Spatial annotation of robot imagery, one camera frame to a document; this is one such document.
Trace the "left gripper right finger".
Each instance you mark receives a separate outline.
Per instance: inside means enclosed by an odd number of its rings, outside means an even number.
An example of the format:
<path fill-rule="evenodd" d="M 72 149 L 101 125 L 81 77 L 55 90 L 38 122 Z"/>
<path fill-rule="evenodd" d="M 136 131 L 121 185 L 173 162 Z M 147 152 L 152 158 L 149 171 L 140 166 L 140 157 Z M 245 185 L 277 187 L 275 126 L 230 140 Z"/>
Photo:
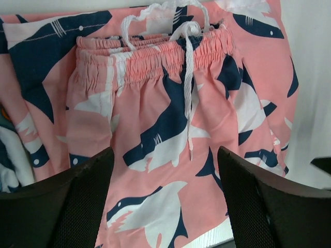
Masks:
<path fill-rule="evenodd" d="M 330 190 L 303 185 L 220 147 L 221 184 L 236 247 L 330 247 Z"/>

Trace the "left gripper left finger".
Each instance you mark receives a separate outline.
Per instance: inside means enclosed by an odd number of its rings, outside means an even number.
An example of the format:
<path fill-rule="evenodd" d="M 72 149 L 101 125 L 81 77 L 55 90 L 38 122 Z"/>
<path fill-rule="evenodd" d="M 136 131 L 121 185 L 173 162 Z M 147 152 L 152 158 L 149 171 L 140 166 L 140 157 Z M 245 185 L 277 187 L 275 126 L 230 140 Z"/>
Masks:
<path fill-rule="evenodd" d="M 94 247 L 114 167 L 111 148 L 15 193 L 1 193 L 1 247 Z"/>

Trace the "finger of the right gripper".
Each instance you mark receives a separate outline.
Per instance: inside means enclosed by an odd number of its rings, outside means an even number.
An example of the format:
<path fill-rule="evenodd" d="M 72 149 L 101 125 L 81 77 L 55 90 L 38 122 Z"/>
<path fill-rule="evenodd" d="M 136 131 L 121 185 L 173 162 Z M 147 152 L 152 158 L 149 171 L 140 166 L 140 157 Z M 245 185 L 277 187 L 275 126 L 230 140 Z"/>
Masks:
<path fill-rule="evenodd" d="M 331 157 L 314 158 L 311 164 L 331 175 Z"/>

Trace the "patterned orange blue shorts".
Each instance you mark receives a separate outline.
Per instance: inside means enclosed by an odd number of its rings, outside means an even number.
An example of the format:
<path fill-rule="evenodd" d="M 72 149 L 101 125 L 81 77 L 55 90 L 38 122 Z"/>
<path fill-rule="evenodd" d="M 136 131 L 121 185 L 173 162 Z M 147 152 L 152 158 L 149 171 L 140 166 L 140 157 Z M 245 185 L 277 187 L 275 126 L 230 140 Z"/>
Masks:
<path fill-rule="evenodd" d="M 1 192 L 12 193 L 34 182 L 28 153 L 1 106 Z"/>

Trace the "pink patterned shorts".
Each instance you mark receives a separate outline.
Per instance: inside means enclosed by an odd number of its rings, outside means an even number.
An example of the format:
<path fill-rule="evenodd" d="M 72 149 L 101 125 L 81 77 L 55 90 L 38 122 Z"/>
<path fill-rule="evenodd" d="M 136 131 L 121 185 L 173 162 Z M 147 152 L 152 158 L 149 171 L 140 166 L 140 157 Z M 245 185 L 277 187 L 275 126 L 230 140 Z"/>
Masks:
<path fill-rule="evenodd" d="M 1 106 L 35 182 L 114 151 L 96 247 L 231 240 L 217 151 L 285 176 L 297 96 L 280 1 L 1 16 Z"/>

